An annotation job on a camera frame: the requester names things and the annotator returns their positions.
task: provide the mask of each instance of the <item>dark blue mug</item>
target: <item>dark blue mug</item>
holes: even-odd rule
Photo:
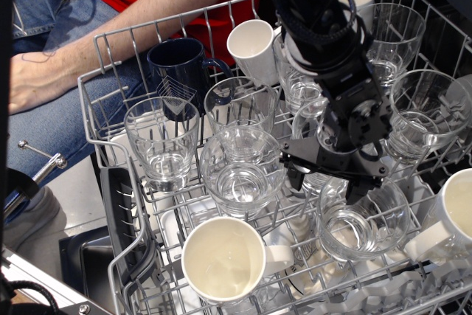
[[[222,60],[206,58],[204,45],[194,38],[175,38],[164,41],[147,54],[153,80],[159,96],[179,97],[190,101],[205,114],[204,99],[213,83],[209,66],[216,66],[233,77],[231,69]]]

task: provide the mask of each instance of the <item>floor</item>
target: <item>floor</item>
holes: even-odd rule
[[[62,280],[59,240],[106,225],[105,210],[90,158],[67,170],[48,186],[61,209],[53,221],[28,238],[17,253]]]

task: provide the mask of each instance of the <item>forearm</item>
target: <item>forearm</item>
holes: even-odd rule
[[[96,34],[110,32],[133,25],[153,21],[170,15],[184,13],[186,11],[198,9],[218,0],[138,0],[116,18],[102,25],[95,31],[62,49],[65,58],[68,58],[74,65],[70,68],[69,76],[76,80],[77,76],[96,69],[99,66],[97,53],[94,48],[93,37]],[[194,19],[186,18],[186,23]],[[180,30],[180,21],[165,21],[159,24],[159,33],[162,38],[168,38],[173,33]],[[134,40],[140,52],[145,51],[158,41],[156,28],[140,27],[133,32]],[[126,60],[134,56],[134,49],[131,46],[129,32],[121,32],[107,37],[108,45],[111,47],[114,60]],[[108,63],[108,54],[105,50],[104,41],[98,41],[102,58],[105,64]]]

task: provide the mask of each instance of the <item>dishwasher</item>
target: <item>dishwasher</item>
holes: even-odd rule
[[[233,0],[195,12],[163,18],[96,36],[108,43],[112,36],[133,34],[142,27],[153,27],[159,38],[159,26],[185,15],[202,13],[208,19],[212,11],[227,11],[233,27],[233,7],[247,4],[259,18],[258,4],[270,0]],[[436,69],[451,76],[467,77],[467,62],[472,56],[471,38],[446,15],[426,0],[375,0],[405,4],[423,15],[426,34],[419,53],[409,69]],[[274,27],[278,25],[274,16]],[[211,26],[207,22],[212,40]],[[135,50],[139,68],[146,66]],[[78,79],[82,114],[87,140],[95,146],[103,186],[103,202],[114,259],[108,266],[108,278],[117,314],[471,314],[472,259],[449,261],[441,266],[414,262],[397,250],[369,261],[339,264],[329,257],[313,261],[318,247],[316,228],[299,240],[294,222],[311,220],[316,211],[316,196],[300,198],[284,187],[263,213],[247,220],[269,244],[286,238],[294,251],[296,263],[290,270],[265,277],[251,296],[235,308],[218,307],[201,300],[181,276],[179,258],[190,232],[202,221],[224,213],[215,206],[198,172],[198,155],[211,137],[208,122],[201,120],[197,154],[192,163],[190,182],[175,193],[157,193],[148,188],[139,163],[131,154],[123,123],[98,126],[96,117],[103,114],[100,99],[90,101],[84,85],[87,78],[106,70],[116,70],[113,49],[108,47],[111,64],[97,50],[101,68]],[[232,69],[237,75],[239,68]],[[218,79],[217,72],[212,78]],[[125,99],[120,87],[106,96],[116,96],[127,108],[139,97]],[[283,100],[276,114],[272,132],[282,141],[291,135],[293,116]],[[442,150],[423,157],[415,165],[389,161],[389,177],[404,192],[409,202],[411,220],[408,235],[420,229],[435,193],[454,172],[472,165],[472,133],[465,132]]]

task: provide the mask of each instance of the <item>hand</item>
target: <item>hand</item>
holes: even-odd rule
[[[10,114],[48,103],[76,84],[59,51],[22,53],[10,63]]]

